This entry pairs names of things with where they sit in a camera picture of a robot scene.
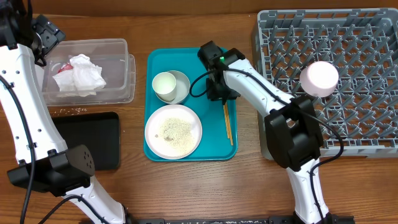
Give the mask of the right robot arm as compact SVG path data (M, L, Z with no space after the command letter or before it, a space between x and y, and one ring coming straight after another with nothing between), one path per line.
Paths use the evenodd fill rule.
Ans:
M330 216L318 176L323 136L312 102L276 88L257 73L236 48L223 51L213 41L197 53L206 69L204 95L226 104L242 96L263 117L266 147L264 156L284 168L295 197L295 221L326 223Z

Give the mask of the grey bowl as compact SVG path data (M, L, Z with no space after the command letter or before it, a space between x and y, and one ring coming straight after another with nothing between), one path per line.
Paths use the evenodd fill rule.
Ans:
M177 86L176 86L177 96L172 101L164 101L164 100L161 100L157 94L156 95L161 101L163 101L165 103L181 104L188 96L188 91L190 88L190 80L184 73L182 73L180 71L169 70L167 72L170 72L171 74L173 74L177 80Z

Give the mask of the white paper cup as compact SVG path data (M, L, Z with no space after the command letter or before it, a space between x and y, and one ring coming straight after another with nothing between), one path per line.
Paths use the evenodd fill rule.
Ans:
M172 101L177 96L177 80L170 72L157 74L152 81L152 88L161 100Z

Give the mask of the grey dishwasher rack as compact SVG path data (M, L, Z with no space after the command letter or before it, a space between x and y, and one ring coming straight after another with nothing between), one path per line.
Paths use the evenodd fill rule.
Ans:
M345 156L397 156L397 10L263 10L252 32L256 70L295 97L300 72L313 62L335 66L330 96L313 98L323 121L323 157L340 143Z

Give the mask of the red foil wrapper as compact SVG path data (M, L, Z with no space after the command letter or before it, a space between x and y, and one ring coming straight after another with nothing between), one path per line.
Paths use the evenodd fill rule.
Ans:
M65 70L73 70L73 66L70 63L65 63L62 67L58 70L58 73L61 73Z

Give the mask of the white napkin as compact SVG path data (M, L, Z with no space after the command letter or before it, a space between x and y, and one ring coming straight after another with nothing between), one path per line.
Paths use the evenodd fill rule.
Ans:
M106 86L101 76L102 68L93 64L90 58L84 54L70 59L73 67L73 81L77 90L95 90Z
M93 80L84 76L75 75L73 70L64 70L53 76L61 94L58 97L80 96L86 97L96 95L95 92L84 92L83 90L93 89Z

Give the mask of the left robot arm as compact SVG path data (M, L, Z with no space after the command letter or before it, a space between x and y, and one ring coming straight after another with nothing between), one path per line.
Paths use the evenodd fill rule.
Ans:
M18 166L10 182L27 194L49 192L74 203L94 223L134 223L95 177L91 153L73 148L56 129L36 76L36 66L65 38L31 2L1 2L1 105L14 138Z

